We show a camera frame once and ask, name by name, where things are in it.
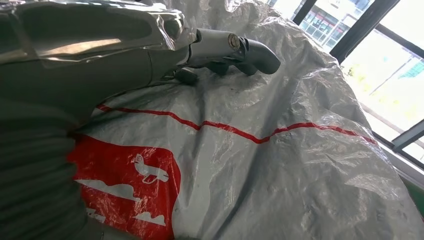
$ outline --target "plastic cover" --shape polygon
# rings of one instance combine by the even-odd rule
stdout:
[[[0,2],[0,64],[84,63],[134,48],[177,50],[196,29],[176,9],[120,0]]]
[[[256,1],[165,2],[261,41],[273,75],[109,99],[69,155],[91,217],[143,239],[421,240],[424,224],[336,60]]]

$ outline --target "window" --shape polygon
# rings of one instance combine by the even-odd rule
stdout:
[[[358,100],[399,134],[424,119],[424,60],[418,55],[373,30],[341,67]]]
[[[295,14],[300,11],[304,2],[302,1],[299,5]],[[300,27],[329,52],[372,2],[371,0],[318,0]]]
[[[423,0],[302,0],[292,19],[339,61],[374,135],[424,169],[422,9]]]

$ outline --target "white cloud graphic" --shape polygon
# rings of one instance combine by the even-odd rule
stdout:
[[[155,218],[152,218],[152,214],[148,211],[140,213],[137,216],[133,216],[133,218],[161,226],[166,226],[165,217],[163,215],[159,215]]]
[[[96,189],[119,198],[133,200],[135,202],[141,201],[139,197],[134,197],[134,188],[129,184],[108,186],[102,180],[76,179],[75,181],[89,188]]]

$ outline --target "gray ribbed hose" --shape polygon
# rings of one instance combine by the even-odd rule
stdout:
[[[132,239],[87,218],[66,158],[75,144],[68,132],[105,98],[148,85],[187,53],[136,49],[54,68],[0,65],[0,238]]]

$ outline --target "red printed graphic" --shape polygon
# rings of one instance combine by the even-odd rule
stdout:
[[[172,211],[181,174],[171,151],[119,146],[77,135],[76,163],[89,217],[142,239],[174,239]]]

